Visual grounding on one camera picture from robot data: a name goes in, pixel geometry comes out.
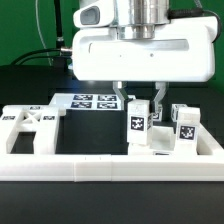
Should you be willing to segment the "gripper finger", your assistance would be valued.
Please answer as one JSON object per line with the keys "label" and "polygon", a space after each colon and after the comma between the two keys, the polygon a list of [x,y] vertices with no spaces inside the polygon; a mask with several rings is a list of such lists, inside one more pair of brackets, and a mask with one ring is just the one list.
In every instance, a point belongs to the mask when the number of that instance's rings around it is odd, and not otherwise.
{"label": "gripper finger", "polygon": [[168,82],[155,83],[155,89],[157,90],[157,93],[152,101],[152,108],[154,113],[158,113],[160,111],[162,100],[164,96],[166,95],[168,88],[169,88]]}
{"label": "gripper finger", "polygon": [[130,98],[125,90],[126,87],[127,87],[127,83],[124,81],[114,81],[113,82],[113,90],[121,101],[121,109],[122,110],[127,109],[127,104],[130,101]]}

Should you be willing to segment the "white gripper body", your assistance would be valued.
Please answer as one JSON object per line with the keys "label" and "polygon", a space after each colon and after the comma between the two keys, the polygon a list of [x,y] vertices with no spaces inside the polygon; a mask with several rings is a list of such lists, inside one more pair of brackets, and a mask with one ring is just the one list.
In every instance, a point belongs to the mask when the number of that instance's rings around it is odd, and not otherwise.
{"label": "white gripper body", "polygon": [[120,40],[114,28],[79,31],[72,44],[80,80],[205,82],[215,73],[216,18],[173,19],[153,39]]}

